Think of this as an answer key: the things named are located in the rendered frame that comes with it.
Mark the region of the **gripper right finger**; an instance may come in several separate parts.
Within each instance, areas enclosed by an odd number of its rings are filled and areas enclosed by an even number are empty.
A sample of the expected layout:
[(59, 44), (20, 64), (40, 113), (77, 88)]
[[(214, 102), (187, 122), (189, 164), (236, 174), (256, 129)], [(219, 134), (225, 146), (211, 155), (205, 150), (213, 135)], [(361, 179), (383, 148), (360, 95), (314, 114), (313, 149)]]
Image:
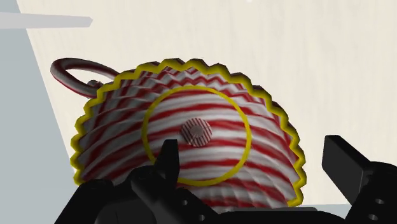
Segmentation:
[(370, 161), (341, 136), (327, 135), (322, 168), (351, 205), (347, 224), (397, 224), (397, 166)]

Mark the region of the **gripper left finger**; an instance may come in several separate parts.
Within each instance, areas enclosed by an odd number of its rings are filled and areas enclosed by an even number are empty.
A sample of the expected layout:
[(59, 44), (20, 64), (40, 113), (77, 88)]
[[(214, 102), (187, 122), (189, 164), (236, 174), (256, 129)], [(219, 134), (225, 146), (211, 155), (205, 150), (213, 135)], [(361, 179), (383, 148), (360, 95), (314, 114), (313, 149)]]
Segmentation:
[(178, 142), (168, 139), (153, 165), (132, 169), (122, 183), (81, 184), (55, 224), (215, 224), (217, 212), (178, 188), (178, 175)]

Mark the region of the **red white striped fluted cup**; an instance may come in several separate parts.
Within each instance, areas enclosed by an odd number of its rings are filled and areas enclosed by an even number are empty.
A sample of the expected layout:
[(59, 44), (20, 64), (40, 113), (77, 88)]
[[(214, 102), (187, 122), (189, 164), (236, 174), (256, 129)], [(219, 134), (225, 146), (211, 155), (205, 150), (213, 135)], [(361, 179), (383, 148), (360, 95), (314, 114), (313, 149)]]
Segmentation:
[(85, 96), (71, 139), (74, 182), (118, 185), (178, 142), (178, 185), (218, 212), (296, 207), (307, 176), (285, 110), (241, 73), (202, 60), (165, 59), (119, 73), (84, 59), (55, 60), (52, 76)]

